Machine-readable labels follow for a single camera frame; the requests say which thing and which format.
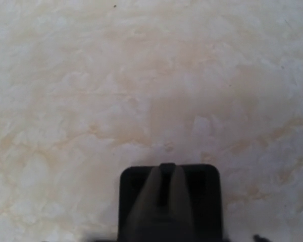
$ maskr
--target black plastic object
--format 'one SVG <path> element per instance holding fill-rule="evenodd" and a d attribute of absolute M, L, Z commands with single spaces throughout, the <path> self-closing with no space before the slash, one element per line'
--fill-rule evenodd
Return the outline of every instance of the black plastic object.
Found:
<path fill-rule="evenodd" d="M 215 167 L 166 163 L 130 167 L 122 173 L 118 241 L 162 240 L 165 233 L 166 240 L 223 239 L 220 176 Z"/>

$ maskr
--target countertop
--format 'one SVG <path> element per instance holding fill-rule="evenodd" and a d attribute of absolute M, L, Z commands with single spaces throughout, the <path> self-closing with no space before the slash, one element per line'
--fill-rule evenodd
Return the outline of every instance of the countertop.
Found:
<path fill-rule="evenodd" d="M 234 241 L 303 241 L 303 0 L 0 0 L 0 242 L 115 237 L 162 162 L 219 169 Z"/>

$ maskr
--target black square object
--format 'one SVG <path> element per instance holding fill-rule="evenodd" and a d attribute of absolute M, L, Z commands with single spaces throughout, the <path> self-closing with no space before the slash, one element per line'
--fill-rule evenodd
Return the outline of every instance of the black square object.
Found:
<path fill-rule="evenodd" d="M 118 234 L 124 227 L 134 202 L 154 166 L 134 166 L 126 169 L 120 178 Z M 200 239 L 222 238 L 223 218 L 218 170 L 207 164 L 182 165 L 190 203 L 192 206 L 194 230 Z M 175 164 L 161 164 L 163 186 L 167 186 Z M 160 202 L 166 200 L 167 188 L 161 188 Z"/>

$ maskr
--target white marble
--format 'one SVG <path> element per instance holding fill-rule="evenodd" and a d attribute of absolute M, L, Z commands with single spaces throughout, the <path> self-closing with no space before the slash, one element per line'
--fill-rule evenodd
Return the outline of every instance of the white marble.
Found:
<path fill-rule="evenodd" d="M 114 237 L 160 162 L 219 168 L 235 241 L 303 241 L 303 0 L 0 0 L 0 241 Z"/>

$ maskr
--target marble surface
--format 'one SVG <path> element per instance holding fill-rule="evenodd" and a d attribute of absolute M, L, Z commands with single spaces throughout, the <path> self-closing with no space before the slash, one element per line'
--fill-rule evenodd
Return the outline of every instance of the marble surface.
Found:
<path fill-rule="evenodd" d="M 218 167 L 233 240 L 303 241 L 303 0 L 0 0 L 0 241 L 114 237 L 161 162 Z"/>

